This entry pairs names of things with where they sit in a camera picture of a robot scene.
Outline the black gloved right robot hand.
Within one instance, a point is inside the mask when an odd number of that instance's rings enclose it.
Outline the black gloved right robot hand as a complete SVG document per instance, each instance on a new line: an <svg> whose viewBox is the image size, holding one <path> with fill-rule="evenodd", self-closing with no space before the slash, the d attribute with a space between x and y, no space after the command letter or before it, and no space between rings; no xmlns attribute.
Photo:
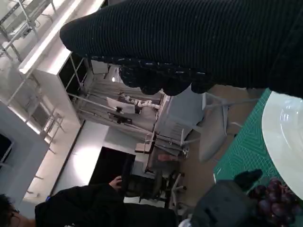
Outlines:
<svg viewBox="0 0 303 227"><path fill-rule="evenodd" d="M146 95L225 85L303 96L300 0L125 0L68 22L60 39Z"/></svg>

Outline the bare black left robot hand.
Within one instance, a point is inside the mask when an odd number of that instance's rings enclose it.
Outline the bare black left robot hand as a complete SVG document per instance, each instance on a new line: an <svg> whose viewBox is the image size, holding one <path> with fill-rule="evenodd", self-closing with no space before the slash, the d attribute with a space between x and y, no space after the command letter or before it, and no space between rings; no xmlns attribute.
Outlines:
<svg viewBox="0 0 303 227"><path fill-rule="evenodd" d="M262 170L244 171L229 180L218 180L196 204L193 227L244 227L257 204L247 191L262 176Z"/></svg>

